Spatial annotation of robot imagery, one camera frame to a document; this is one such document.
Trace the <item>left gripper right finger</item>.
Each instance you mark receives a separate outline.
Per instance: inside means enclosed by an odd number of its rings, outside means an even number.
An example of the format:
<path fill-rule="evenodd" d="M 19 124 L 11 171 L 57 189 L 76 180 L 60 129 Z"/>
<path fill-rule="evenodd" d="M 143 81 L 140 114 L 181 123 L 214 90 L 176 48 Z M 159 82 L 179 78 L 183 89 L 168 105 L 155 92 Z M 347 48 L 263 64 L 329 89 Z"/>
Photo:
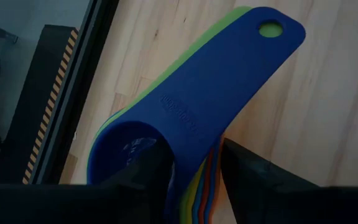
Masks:
<path fill-rule="evenodd" d="M 296 224 L 300 213 L 287 205 L 286 194 L 318 188 L 228 138 L 222 173 L 237 224 Z"/>

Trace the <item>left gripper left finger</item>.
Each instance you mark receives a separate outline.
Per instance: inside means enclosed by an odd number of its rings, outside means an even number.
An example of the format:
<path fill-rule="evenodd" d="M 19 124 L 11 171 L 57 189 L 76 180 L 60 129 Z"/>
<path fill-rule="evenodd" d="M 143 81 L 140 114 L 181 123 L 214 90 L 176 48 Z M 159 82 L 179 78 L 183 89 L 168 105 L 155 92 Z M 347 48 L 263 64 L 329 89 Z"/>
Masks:
<path fill-rule="evenodd" d="M 112 175 L 103 183 L 112 195 L 103 205 L 103 224 L 164 224 L 172 165 L 172 150 L 158 139 Z"/>

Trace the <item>orange measuring cup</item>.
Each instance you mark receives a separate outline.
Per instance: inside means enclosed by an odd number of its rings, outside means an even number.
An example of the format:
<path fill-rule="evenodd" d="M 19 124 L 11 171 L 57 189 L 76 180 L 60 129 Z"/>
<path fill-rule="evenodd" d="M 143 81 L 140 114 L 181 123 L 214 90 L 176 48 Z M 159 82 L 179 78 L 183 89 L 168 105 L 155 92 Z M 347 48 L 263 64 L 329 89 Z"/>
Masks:
<path fill-rule="evenodd" d="M 223 206 L 226 199 L 225 196 L 226 187 L 224 186 L 222 172 L 221 172 L 221 154 L 223 151 L 223 142 L 224 142 L 224 135 L 222 135 L 219 139 L 220 152 L 219 152 L 219 162 L 216 170 L 215 202 L 214 202 L 214 210 L 213 210 L 211 224 L 219 224 L 221 219 L 221 207 Z"/>

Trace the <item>medium blue measuring cup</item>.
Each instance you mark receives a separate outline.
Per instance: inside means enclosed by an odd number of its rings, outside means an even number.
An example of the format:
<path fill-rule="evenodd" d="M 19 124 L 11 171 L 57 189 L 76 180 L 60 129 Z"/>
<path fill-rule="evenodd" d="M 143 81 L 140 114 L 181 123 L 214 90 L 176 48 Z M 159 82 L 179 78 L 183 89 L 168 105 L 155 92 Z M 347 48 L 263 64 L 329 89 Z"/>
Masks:
<path fill-rule="evenodd" d="M 204 210 L 204 224 L 211 224 L 212 215 L 214 210 L 215 202 L 215 191 L 216 191 L 216 170 L 219 162 L 220 144 L 216 144 L 213 148 L 213 158 L 211 163 L 210 180 L 209 180 L 209 194 L 207 204 Z"/>

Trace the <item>teal measuring cup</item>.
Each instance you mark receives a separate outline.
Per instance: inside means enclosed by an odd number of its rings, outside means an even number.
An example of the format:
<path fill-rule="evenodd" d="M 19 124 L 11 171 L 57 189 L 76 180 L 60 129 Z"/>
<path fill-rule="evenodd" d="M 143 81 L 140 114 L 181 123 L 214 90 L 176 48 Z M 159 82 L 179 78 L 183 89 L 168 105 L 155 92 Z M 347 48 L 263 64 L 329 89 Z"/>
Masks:
<path fill-rule="evenodd" d="M 201 175 L 200 182 L 198 184 L 197 193 L 196 193 L 196 196 L 195 196 L 195 201 L 194 201 L 193 207 L 192 207 L 192 221 L 193 221 L 193 224 L 198 224 L 198 209 L 199 209 L 199 206 L 200 206 L 201 196 L 202 196 L 202 191 L 203 191 L 204 172 L 205 172 L 207 159 L 205 160 L 203 173 Z"/>

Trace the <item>red measuring cup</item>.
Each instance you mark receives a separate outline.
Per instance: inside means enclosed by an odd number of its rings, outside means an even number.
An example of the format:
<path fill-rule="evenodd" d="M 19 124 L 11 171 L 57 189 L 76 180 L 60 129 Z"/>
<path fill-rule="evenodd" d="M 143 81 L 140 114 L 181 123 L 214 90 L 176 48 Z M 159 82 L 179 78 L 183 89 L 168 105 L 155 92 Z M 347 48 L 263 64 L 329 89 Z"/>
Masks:
<path fill-rule="evenodd" d="M 205 167 L 203 191 L 202 191 L 200 206 L 198 209 L 198 224 L 206 224 L 205 210 L 208 204 L 209 187 L 210 187 L 210 179 L 211 179 L 211 167 L 214 162 L 215 154 L 216 154 L 216 150 L 212 149 L 209 153 L 206 167 Z"/>

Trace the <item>black hazard-striped floor mat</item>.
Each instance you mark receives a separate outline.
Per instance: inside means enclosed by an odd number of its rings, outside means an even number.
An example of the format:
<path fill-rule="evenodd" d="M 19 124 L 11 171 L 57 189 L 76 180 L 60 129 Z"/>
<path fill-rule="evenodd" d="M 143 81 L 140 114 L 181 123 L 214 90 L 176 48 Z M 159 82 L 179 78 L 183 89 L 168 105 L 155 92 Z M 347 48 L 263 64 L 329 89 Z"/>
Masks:
<path fill-rule="evenodd" d="M 1 147 L 0 184 L 30 182 L 78 33 L 74 27 L 43 28 Z"/>

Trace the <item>black aluminium table frame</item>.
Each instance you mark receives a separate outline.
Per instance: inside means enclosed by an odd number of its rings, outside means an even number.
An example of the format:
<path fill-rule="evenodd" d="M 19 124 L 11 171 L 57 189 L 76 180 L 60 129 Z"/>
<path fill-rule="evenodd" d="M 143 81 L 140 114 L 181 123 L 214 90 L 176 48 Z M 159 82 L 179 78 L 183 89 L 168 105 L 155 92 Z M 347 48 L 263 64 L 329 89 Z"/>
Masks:
<path fill-rule="evenodd" d="M 119 0 L 90 0 L 26 184 L 60 180 Z"/>

